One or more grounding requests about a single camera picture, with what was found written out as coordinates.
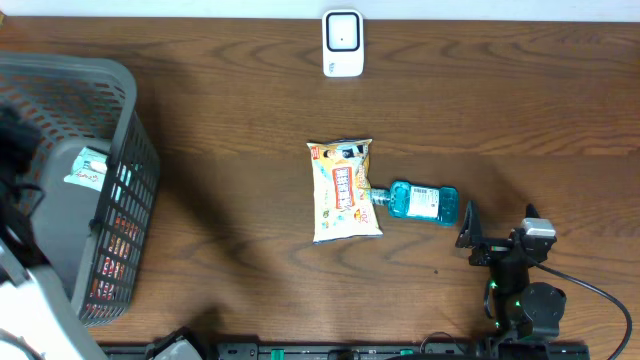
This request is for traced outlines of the mint green tissue pack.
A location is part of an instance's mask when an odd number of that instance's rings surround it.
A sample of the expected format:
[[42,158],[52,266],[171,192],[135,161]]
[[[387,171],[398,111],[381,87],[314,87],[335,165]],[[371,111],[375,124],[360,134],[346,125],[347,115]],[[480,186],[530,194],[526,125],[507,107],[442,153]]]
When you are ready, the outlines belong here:
[[100,192],[107,173],[108,156],[89,147],[84,147],[73,161],[65,183],[78,185]]

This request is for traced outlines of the yellow snack bag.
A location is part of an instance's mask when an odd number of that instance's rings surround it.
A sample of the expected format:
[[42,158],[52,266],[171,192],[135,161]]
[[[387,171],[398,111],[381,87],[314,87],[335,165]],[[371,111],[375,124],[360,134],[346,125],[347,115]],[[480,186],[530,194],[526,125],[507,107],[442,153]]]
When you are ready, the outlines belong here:
[[382,235],[368,180],[370,144],[369,139],[343,139],[308,145],[315,244]]

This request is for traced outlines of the red orange snack packet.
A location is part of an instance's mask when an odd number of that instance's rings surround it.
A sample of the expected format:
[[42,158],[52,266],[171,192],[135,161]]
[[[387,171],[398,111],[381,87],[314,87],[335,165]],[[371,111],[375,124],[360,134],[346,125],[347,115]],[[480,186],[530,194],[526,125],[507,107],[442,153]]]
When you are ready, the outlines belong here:
[[97,278],[91,281],[92,298],[129,302],[141,255],[144,231],[130,217],[112,211],[108,228],[99,238]]

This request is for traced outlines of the teal mouthwash bottle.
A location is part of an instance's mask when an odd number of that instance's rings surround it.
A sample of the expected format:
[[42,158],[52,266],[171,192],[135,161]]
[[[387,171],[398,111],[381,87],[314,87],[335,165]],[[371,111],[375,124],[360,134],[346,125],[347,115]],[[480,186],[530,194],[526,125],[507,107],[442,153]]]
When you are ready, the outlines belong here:
[[389,189],[370,189],[374,205],[392,217],[453,226],[458,220],[459,194],[453,187],[430,187],[395,181]]

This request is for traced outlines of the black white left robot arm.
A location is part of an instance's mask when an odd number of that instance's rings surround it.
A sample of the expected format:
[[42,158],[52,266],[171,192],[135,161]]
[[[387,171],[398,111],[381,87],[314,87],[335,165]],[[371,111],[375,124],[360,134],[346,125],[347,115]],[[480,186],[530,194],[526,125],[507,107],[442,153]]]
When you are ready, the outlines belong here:
[[71,309],[62,282],[37,246],[17,202],[40,132],[10,106],[1,108],[1,357],[3,359],[212,359],[180,329],[147,345],[101,347]]

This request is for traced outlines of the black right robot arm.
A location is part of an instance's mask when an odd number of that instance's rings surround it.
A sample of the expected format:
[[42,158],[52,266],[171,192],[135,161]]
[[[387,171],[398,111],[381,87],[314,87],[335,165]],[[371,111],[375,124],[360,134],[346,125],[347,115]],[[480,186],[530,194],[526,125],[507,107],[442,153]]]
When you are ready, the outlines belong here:
[[535,207],[526,207],[521,224],[506,238],[483,234],[479,210],[470,201],[455,243],[471,251],[472,266],[487,267],[484,311],[496,331],[470,345],[479,359],[588,359],[588,347],[556,343],[567,303],[566,293],[545,282],[530,280],[529,269],[546,261],[557,242],[552,223]]

